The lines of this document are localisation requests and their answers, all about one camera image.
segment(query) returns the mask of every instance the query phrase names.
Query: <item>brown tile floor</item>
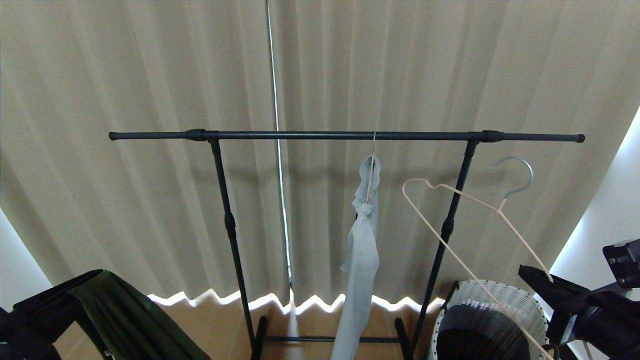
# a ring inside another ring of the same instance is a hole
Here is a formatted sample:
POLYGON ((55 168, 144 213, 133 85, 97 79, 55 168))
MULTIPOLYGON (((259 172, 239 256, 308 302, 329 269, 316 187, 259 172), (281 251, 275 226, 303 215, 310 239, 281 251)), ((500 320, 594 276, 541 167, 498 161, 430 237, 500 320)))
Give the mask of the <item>brown tile floor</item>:
MULTIPOLYGON (((195 343, 213 360, 249 359, 251 351, 240 301, 221 305, 213 297, 208 297, 196 307, 188 301, 180 301, 162 308, 182 327, 195 343)), ((416 351, 417 359, 424 359, 426 345, 431 337, 437 309, 428 315, 420 343, 416 351)), ((274 303, 266 304, 252 311, 254 331, 260 316, 269 321, 269 335, 318 335, 334 336, 340 320, 340 307, 333 313, 325 313, 313 305, 302 314, 283 315, 274 303)), ((394 321, 403 319, 409 334, 413 332, 417 313, 409 307, 398 311, 387 311, 374 304, 369 325, 363 336, 396 336, 394 321)), ((63 359, 100 360, 93 343, 84 335, 77 324, 71 326, 56 342, 56 348, 63 359)), ((333 343, 265 343, 261 359, 329 359, 333 343)), ((356 359, 401 360, 402 353, 397 344, 362 343, 356 359)))

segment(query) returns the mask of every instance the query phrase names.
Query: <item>hanger hook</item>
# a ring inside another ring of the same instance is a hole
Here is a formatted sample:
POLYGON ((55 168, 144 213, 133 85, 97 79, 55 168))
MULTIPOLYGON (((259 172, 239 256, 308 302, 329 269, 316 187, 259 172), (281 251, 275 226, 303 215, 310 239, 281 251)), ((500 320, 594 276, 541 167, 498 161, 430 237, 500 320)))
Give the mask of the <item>hanger hook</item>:
POLYGON ((533 182, 533 168, 531 168, 531 165, 526 161, 523 160, 517 156, 507 156, 506 158, 496 161, 495 163, 491 163, 491 165, 500 165, 503 161, 506 161, 508 159, 516 159, 516 160, 520 160, 522 161, 522 163, 524 163, 524 165, 527 165, 527 167, 529 168, 529 181, 527 182, 527 184, 525 184, 525 186, 521 187, 521 188, 517 188, 515 190, 511 190, 510 192, 504 194, 504 198, 507 199, 509 197, 509 195, 511 195, 512 193, 517 193, 517 192, 521 192, 524 191, 526 189, 528 189, 528 187, 531 186, 531 183, 533 182))

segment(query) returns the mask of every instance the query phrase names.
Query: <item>rack leg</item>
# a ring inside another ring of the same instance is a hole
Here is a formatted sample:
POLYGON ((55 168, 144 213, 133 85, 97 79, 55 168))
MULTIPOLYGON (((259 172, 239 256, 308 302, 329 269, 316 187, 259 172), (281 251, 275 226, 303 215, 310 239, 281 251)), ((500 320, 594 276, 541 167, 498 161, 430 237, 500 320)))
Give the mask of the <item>rack leg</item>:
POLYGON ((394 325, 396 326, 396 332, 400 339, 400 349, 402 350, 402 358, 404 360, 413 360, 413 349, 411 348, 411 342, 404 330, 404 323, 402 319, 396 318, 394 325))
POLYGON ((260 360, 264 336, 267 334, 267 318, 262 316, 258 321, 258 331, 255 334, 255 348, 251 352, 251 360, 260 360))
MULTIPOLYGON (((462 191, 465 187, 465 181, 467 180, 467 174, 469 173, 469 168, 471 166, 471 160, 474 157, 474 153, 476 152, 476 146, 478 145, 477 140, 469 140, 467 142, 467 148, 465 149, 465 158, 462 161, 462 166, 460 167, 460 174, 458 175, 458 182, 456 183, 456 189, 462 191)), ((449 206, 449 213, 447 214, 447 218, 442 223, 442 230, 440 231, 440 237, 444 240, 444 242, 448 243, 449 238, 451 237, 451 233, 453 233, 453 222, 454 217, 456 216, 456 210, 458 210, 458 203, 460 202, 460 194, 454 193, 453 199, 451 199, 451 205, 449 206)), ((438 246, 438 251, 436 252, 436 257, 433 260, 433 266, 431 267, 431 274, 429 275, 429 281, 427 282, 427 291, 424 294, 424 300, 422 301, 422 308, 420 309, 420 315, 418 316, 418 322, 415 324, 415 330, 413 332, 413 338, 411 342, 411 353, 415 351, 416 346, 418 345, 418 339, 420 338, 420 332, 422 331, 422 326, 424 325, 424 317, 427 313, 427 307, 431 302, 431 296, 433 295, 433 288, 436 285, 436 279, 438 279, 438 272, 440 271, 440 265, 442 264, 442 257, 444 256, 444 245, 440 244, 438 246)))
POLYGON ((218 173, 218 183, 220 184, 220 195, 222 196, 222 206, 225 209, 225 227, 227 228, 227 236, 229 237, 229 243, 231 244, 231 253, 234 258, 234 265, 236 267, 236 276, 238 280, 238 288, 240 289, 240 300, 242 302, 242 308, 244 311, 244 320, 246 322, 246 329, 249 333, 249 343, 253 353, 257 353, 260 356, 262 345, 260 350, 257 349, 257 342, 253 335, 253 324, 251 321, 251 314, 249 313, 249 301, 246 296, 246 288, 244 287, 244 275, 242 272, 242 264, 240 263, 240 251, 238 250, 238 241, 236 237, 236 220, 234 214, 231 212, 231 204, 229 203, 229 192, 227 190, 227 180, 225 179, 225 168, 222 165, 222 153, 220 151, 220 143, 217 139, 209 140, 211 144, 211 151, 216 161, 216 173, 218 173))

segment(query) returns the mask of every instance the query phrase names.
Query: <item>black metal bar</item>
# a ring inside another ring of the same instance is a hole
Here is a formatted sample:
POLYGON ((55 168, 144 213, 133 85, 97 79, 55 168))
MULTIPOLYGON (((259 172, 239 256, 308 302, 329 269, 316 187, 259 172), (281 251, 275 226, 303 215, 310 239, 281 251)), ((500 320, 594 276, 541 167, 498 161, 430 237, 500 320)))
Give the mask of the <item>black metal bar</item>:
POLYGON ((264 336, 267 334, 267 318, 261 316, 258 321, 258 329, 255 333, 255 348, 251 351, 251 360, 260 360, 262 355, 262 346, 264 344, 264 336))
MULTIPOLYGON (((460 174, 458 175, 458 182, 456 183, 456 189, 460 191, 462 191, 462 189, 465 187, 465 181, 467 180, 467 175, 469 173, 469 168, 471 166, 471 160, 474 157, 474 153, 476 151, 477 145, 478 145, 478 141, 472 140, 467 142, 467 148, 465 149, 465 158, 462 161, 462 166, 460 167, 460 174)), ((451 205, 449 206, 449 213, 447 214, 447 218, 442 223, 442 230, 440 231, 440 237, 442 237, 442 239, 446 243, 449 242, 451 233, 453 233, 454 217, 456 216, 456 210, 458 210, 459 202, 460 202, 460 194, 454 193, 453 198, 451 199, 451 205)), ((420 315, 418 316, 418 322, 415 324, 415 330, 413 331, 413 338, 411 342, 412 353, 415 351, 415 348, 418 345, 420 332, 422 331, 422 326, 424 325, 424 317, 426 316, 426 313, 427 313, 427 307, 431 302, 431 296, 433 295, 433 288, 435 287, 436 279, 438 278, 438 272, 440 271, 440 265, 442 264, 442 257, 444 256, 444 250, 445 250, 444 245, 440 244, 438 246, 438 251, 436 252, 436 257, 433 260, 433 266, 431 267, 431 274, 429 275, 429 281, 427 283, 427 291, 424 294, 424 301, 422 302, 420 315)))
MULTIPOLYGON (((373 131, 209 131, 193 129, 173 133, 109 133, 111 140, 133 139, 187 139, 194 141, 247 139, 247 140, 372 140, 373 131)), ((549 142, 583 142, 584 135, 564 134, 511 134, 500 131, 471 131, 467 133, 439 132, 375 132, 376 140, 448 140, 499 142, 505 140, 549 141, 549 142)))
POLYGON ((398 338, 401 340, 400 349, 402 350, 403 359, 413 360, 413 349, 411 348, 411 341, 409 341, 409 337, 406 335, 402 319, 396 318, 396 320, 394 321, 394 325, 396 326, 398 338))
MULTIPOLYGON (((265 336, 264 341, 331 343, 335 341, 335 336, 265 336)), ((399 338, 360 338, 361 343, 400 343, 401 341, 399 338)))
POLYGON ((252 353, 257 352, 258 346, 253 335, 253 324, 251 314, 249 313, 249 301, 246 297, 246 288, 244 287, 244 275, 242 272, 242 264, 240 264, 240 252, 238 251, 238 241, 236 236, 236 220, 231 212, 231 204, 229 203, 229 192, 227 190, 227 180, 225 179, 225 169, 222 166, 222 153, 220 151, 220 143, 217 140, 209 141, 211 151, 216 161, 216 172, 218 173, 218 183, 220 184, 220 195, 222 196, 222 206, 225 209, 225 227, 227 228, 227 236, 231 244, 231 253, 236 266, 236 276, 238 279, 238 287, 240 288, 240 299, 244 311, 244 320, 246 321, 246 329, 249 332, 249 342, 251 343, 252 353))

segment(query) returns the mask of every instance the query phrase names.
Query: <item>green cloth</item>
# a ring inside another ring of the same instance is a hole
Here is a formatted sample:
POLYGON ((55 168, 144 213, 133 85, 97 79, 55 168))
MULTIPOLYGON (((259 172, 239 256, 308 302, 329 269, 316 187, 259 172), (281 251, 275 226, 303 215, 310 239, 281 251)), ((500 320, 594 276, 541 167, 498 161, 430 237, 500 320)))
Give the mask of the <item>green cloth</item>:
POLYGON ((70 293, 84 309, 78 323, 104 359, 210 360, 155 302, 104 271, 70 293))

